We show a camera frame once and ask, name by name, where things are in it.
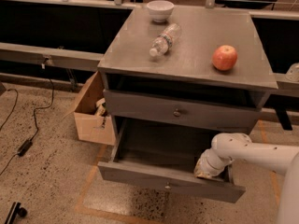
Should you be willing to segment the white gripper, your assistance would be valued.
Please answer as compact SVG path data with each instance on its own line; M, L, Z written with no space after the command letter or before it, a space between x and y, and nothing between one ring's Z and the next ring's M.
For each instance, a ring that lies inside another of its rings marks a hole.
M232 162L230 158L221 158L214 149L206 149L196 163L193 173L195 177L211 179L221 174Z

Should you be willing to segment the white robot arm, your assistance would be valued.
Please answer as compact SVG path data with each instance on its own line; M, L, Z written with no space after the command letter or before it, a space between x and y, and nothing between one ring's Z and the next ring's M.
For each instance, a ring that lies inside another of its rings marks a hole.
M284 176L276 224L299 224L299 147L253 143L244 133L219 133L194 167L194 175L211 179L234 160L260 165Z

